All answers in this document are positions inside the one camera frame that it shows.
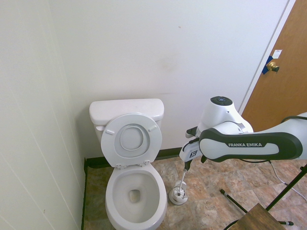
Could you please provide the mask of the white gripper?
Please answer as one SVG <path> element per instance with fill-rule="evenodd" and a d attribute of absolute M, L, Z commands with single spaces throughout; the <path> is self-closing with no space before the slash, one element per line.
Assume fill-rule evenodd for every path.
<path fill-rule="evenodd" d="M 192 159 L 199 157 L 201 155 L 200 147 L 199 147 L 199 139 L 193 139 L 189 141 L 180 151 L 179 157 L 184 163 L 184 170 L 188 171 L 190 169 L 190 165 Z"/>

